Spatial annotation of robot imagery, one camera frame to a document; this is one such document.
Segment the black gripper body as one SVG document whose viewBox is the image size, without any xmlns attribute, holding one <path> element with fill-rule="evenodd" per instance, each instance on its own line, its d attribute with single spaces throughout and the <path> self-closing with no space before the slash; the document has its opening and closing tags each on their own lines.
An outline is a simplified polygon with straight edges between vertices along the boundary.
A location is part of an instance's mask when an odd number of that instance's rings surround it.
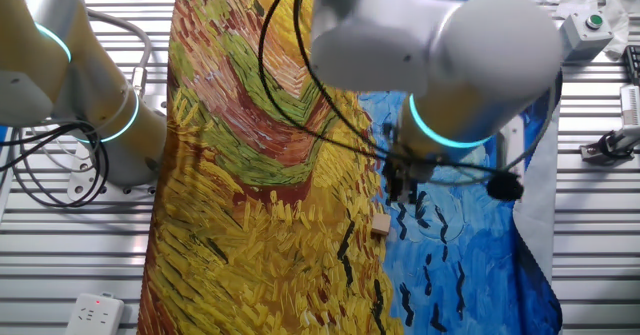
<svg viewBox="0 0 640 335">
<path fill-rule="evenodd" d="M 393 147 L 386 158 L 383 176 L 387 194 L 391 182 L 398 183 L 399 194 L 403 189 L 417 190 L 419 184 L 426 182 L 426 159 L 408 147 Z"/>
</svg>

